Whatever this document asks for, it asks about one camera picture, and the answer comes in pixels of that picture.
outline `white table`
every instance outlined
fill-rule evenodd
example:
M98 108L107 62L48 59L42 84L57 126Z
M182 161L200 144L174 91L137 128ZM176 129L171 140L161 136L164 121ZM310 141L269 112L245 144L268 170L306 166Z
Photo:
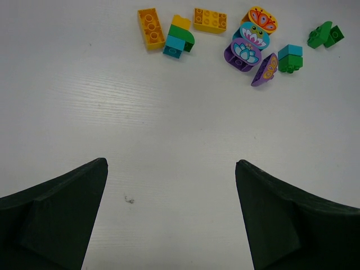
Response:
M256 4L279 23L263 56L304 49L303 68L259 88L257 67L243 74L223 58ZM194 7L227 13L228 30L191 28L196 44L179 61L148 53L137 10L150 7L164 34ZM83 269L252 269L238 160L360 207L359 10L350 0L1 1L0 197L103 156ZM326 20L345 39L311 49Z

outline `toy block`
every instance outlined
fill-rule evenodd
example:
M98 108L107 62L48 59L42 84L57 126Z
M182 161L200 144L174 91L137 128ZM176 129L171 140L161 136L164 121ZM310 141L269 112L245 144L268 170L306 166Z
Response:
M246 39L236 38L224 51L225 60L241 72L248 72L261 62L258 48L246 44Z
M196 30L220 34L226 31L227 15L201 8L194 9L193 27Z
M194 36L186 29L180 28L176 25L171 25L169 29L168 35L171 35L173 37L182 39L185 41L185 48L184 51L190 52L192 46L195 44L195 38Z
M308 46L316 49L320 45L327 42L331 30L332 21L326 21L314 31L312 31L308 38Z
M279 71L293 73L303 67L303 58L297 55L287 55L279 60Z
M297 55L297 56L303 56L303 48L301 46L296 45L286 45L283 49L281 49L277 53L277 57L279 60L283 59L287 55Z
M261 27L269 35L277 29L276 18L261 7L252 7L244 18L242 18L241 25L247 21L251 21Z
M238 37L246 39L260 51L266 49L270 44L268 33L250 21L243 23L232 36L232 39Z
M258 72L256 73L251 86L260 86L263 83L267 83L274 78L274 73L277 71L278 58L275 53L270 54L261 63Z
M185 48L185 40L168 35L163 53L175 58L180 58Z
M171 24L189 31L191 26L191 20L183 18L180 15L175 15Z
M338 26L331 28L330 34L328 35L327 41L324 43L326 48L331 47L344 38L344 35L340 31Z
M138 18L145 46L148 50L161 49L165 39L161 23L154 8L138 10Z

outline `purple block with butterfly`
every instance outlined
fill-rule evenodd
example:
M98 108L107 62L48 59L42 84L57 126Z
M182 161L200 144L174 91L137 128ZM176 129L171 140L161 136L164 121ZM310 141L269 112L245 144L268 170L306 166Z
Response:
M278 58L275 53L270 54L261 63L258 72L256 73L251 86L260 86L263 83L267 83L274 78L274 73L277 71Z
M250 71L261 62L261 52L244 38L234 39L224 51L225 60L242 72Z

